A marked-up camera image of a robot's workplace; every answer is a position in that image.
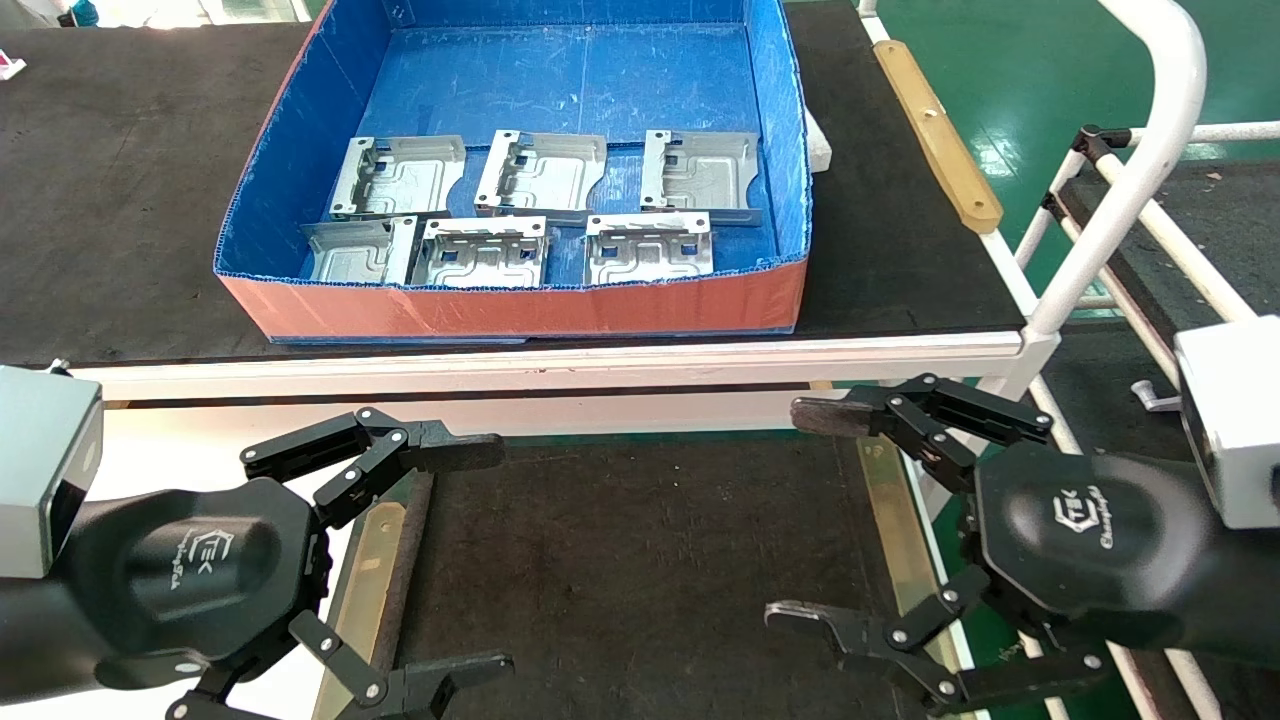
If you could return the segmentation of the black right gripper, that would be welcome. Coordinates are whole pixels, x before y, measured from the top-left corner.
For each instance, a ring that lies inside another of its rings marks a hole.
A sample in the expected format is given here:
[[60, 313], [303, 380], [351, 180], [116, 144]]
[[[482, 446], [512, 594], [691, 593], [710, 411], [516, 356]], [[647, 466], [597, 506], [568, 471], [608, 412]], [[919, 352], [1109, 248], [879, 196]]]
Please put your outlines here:
[[[975, 492], [984, 565], [1041, 621], [1132, 650], [1277, 665], [1277, 530], [1226, 527], [1194, 464], [1061, 454], [1043, 446], [1051, 416], [931, 373], [795, 398], [790, 418], [818, 436], [883, 436], [950, 493]], [[951, 429], [1014, 446], [977, 466]], [[765, 625], [823, 638], [841, 669], [882, 671], [931, 716], [1064, 697], [1110, 673], [1096, 648], [955, 673], [936, 662], [928, 644], [991, 584], [969, 566], [892, 621], [783, 600], [765, 606]]]

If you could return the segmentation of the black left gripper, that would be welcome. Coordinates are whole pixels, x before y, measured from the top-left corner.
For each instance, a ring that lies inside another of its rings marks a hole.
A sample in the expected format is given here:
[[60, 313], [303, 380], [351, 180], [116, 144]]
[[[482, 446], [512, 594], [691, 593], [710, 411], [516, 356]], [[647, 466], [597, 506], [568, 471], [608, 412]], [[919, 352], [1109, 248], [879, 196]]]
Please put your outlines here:
[[[515, 671], [507, 653], [479, 653], [380, 674], [314, 612], [333, 565], [326, 529], [349, 524], [411, 473], [500, 465], [500, 436], [456, 436], [439, 420], [361, 407], [239, 457], [248, 479], [271, 480], [88, 502], [46, 577], [3, 580], [4, 702], [143, 691], [211, 669], [168, 719], [262, 719], [227, 698], [294, 641], [351, 693], [339, 719], [443, 719], [458, 692]], [[282, 486], [340, 462], [314, 509]]]

